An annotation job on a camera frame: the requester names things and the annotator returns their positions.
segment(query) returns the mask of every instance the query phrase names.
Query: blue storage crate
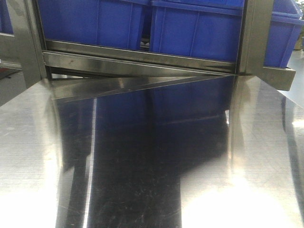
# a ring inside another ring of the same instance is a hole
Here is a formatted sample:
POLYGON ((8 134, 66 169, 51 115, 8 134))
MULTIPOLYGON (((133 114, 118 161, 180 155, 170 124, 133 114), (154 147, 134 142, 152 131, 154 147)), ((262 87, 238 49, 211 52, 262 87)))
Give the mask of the blue storage crate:
POLYGON ((142 30, 142 34, 145 36, 150 36, 151 34, 152 12, 153 12, 153 8, 151 6, 146 7, 146 13, 144 17, 143 30, 142 30))
POLYGON ((242 10, 152 1, 150 51, 236 61, 242 10))
POLYGON ((303 13, 294 0, 275 0, 273 16, 299 19, 303 13))
POLYGON ((6 0, 0 0, 0 32, 13 34, 6 0))
POLYGON ((164 0, 189 5, 211 6, 221 8, 239 8, 244 6, 244 0, 164 0))
POLYGON ((139 49, 149 0, 40 0, 48 39, 139 49))
MULTIPOLYGON (((152 1, 150 51, 235 62, 242 9, 152 1)), ((286 67, 304 21, 273 13, 265 65, 286 67)))
POLYGON ((304 20, 273 16, 268 36, 265 66, 287 67, 304 20))

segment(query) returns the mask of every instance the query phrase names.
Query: metal shelf frame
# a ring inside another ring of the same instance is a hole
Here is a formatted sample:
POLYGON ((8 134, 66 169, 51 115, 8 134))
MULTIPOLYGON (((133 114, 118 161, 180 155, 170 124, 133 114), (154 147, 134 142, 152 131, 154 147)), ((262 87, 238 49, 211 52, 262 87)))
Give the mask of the metal shelf frame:
POLYGON ((14 35, 0 33, 0 67, 23 69, 27 87, 51 73, 113 77, 256 75, 288 90, 295 71, 264 66, 274 0, 246 0, 236 63, 46 40, 38 0, 6 0, 14 35))

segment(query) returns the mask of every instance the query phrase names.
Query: stainless steel table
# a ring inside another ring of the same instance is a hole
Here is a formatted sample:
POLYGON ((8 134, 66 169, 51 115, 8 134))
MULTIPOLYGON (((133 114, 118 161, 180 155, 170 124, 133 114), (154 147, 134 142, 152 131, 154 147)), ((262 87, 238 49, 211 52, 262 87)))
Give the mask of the stainless steel table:
POLYGON ((187 96, 213 80, 45 80, 0 107, 0 226, 303 227, 304 110, 238 77, 208 112, 187 96))

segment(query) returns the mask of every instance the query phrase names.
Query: metal edge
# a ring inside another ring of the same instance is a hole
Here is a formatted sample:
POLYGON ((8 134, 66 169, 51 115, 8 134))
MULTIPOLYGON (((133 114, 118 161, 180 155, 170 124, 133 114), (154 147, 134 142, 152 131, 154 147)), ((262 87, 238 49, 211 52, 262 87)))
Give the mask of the metal edge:
POLYGON ((5 63, 5 62, 1 62, 0 63, 0 68, 9 68, 9 69, 22 70, 22 67, 19 64, 10 64, 10 63, 5 63))
POLYGON ((262 73, 257 76, 277 90, 289 91, 295 77, 295 70, 265 66, 262 73))
POLYGON ((235 63, 182 57, 167 54, 123 50, 110 47, 83 45, 70 42, 47 40, 47 49, 73 54, 84 54, 95 57, 107 57, 121 60, 131 60, 142 63, 162 64, 166 66, 211 70, 225 73, 235 72, 235 63))
POLYGON ((138 63, 102 57, 92 57, 60 52, 43 52, 45 64, 49 67, 72 69, 103 76, 156 77, 156 76, 234 76, 235 74, 195 70, 174 66, 138 63))
POLYGON ((239 75, 263 71, 274 0, 246 0, 237 58, 239 75))
POLYGON ((0 33, 0 58, 2 61, 19 62, 14 35, 0 33))
POLYGON ((209 77, 125 77, 104 79, 52 80, 53 99, 63 101, 83 100, 144 89, 171 86, 196 81, 210 80, 225 76, 209 77))
POLYGON ((43 56, 42 28, 36 0, 6 0, 14 30, 15 49, 23 68, 27 87, 50 75, 43 56))

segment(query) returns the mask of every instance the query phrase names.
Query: reflective metal surface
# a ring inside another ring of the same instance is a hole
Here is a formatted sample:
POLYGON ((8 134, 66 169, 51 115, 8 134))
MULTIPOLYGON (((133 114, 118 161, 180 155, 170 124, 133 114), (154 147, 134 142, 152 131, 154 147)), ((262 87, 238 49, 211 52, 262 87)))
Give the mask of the reflective metal surface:
POLYGON ((294 80, 288 92, 280 91, 283 95, 288 97, 290 100, 304 108, 304 52, 303 51, 293 51, 291 54, 290 61, 288 62, 288 67, 296 70, 294 80))
POLYGON ((2 60, 1 60, 1 63, 0 63, 0 67, 9 68, 9 69, 18 69, 18 70, 22 69, 20 63, 7 62, 7 61, 2 61, 2 60))
POLYGON ((36 0, 6 0, 14 30, 14 48, 19 56, 27 87, 50 77, 42 49, 45 49, 36 0))
POLYGON ((304 110, 231 79, 34 85, 0 107, 1 226, 303 227, 304 110))
POLYGON ((258 77, 277 90, 289 91, 295 77, 295 70, 290 68, 263 67, 258 77))
POLYGON ((85 71, 112 77, 153 77, 153 76, 216 76, 220 73, 157 64, 138 63, 94 56, 61 52, 43 52, 46 66, 85 71))
POLYGON ((19 56, 15 47, 15 37, 11 34, 1 33, 0 59, 1 61, 16 61, 19 56))
POLYGON ((74 44, 62 41, 47 41, 50 51, 61 51, 68 53, 82 53, 84 55, 107 57, 114 59, 133 60, 138 62, 163 64, 176 67, 187 67, 195 69, 213 70, 218 72, 235 73, 235 63, 221 62, 215 60, 172 56, 159 53, 121 50, 110 47, 99 47, 83 44, 74 44))
POLYGON ((237 58, 238 74, 262 74, 273 4, 274 0, 245 1, 237 58))

